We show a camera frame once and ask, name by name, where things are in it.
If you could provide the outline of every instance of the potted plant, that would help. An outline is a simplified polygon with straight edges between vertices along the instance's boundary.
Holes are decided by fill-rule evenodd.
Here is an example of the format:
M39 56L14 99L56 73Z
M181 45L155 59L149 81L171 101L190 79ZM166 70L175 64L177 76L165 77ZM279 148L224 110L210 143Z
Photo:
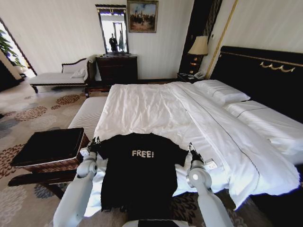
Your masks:
M13 66L17 66L18 72L23 72L24 70L22 68L25 68L25 66L20 63L18 55L12 51L12 46L10 45L9 41L5 37L3 37L3 34L5 34L5 32L0 30L0 49L5 54L7 59L11 62L11 64ZM9 58L10 56L15 57L15 61L11 61Z

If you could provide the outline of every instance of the picture frame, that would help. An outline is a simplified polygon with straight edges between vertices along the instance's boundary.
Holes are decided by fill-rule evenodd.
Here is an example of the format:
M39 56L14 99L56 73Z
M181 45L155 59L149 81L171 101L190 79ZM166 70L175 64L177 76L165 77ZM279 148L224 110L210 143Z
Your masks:
M158 1L128 0L128 32L156 33Z

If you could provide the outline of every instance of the lamp shade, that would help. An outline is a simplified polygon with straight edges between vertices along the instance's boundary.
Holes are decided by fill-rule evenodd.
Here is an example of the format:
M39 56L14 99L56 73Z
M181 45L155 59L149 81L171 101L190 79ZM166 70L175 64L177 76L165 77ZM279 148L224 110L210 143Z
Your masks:
M194 45L190 48L189 54L206 55L207 54L207 36L197 36Z

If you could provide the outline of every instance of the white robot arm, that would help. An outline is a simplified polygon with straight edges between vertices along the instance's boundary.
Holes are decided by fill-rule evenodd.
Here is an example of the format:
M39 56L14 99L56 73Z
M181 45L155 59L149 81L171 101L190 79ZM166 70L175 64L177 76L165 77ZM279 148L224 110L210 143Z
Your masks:
M188 150L193 155L187 182L197 188L198 204L207 227L232 227L233 224L221 200L212 192L212 179L204 168L204 161L190 143Z
M83 162L77 168L74 180L68 185L53 217L54 227L76 227L84 217L84 213L92 190L92 180L97 172L96 145L93 139L89 148L83 148ZM207 227L232 227L232 222L221 200L211 190L212 179L204 168L201 155L197 154L190 143L188 150L193 159L187 175L187 182L196 187L198 204Z
M54 227L76 227L83 219L97 172L97 154L83 148L83 162L77 168L74 180L68 185L53 217Z

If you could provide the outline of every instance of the telephone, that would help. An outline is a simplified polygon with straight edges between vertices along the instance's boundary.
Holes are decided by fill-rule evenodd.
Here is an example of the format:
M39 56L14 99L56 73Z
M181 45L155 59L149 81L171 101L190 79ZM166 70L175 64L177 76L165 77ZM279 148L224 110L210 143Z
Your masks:
M204 79L205 74L203 72L197 72L195 75L188 75L190 77L194 77L196 79Z

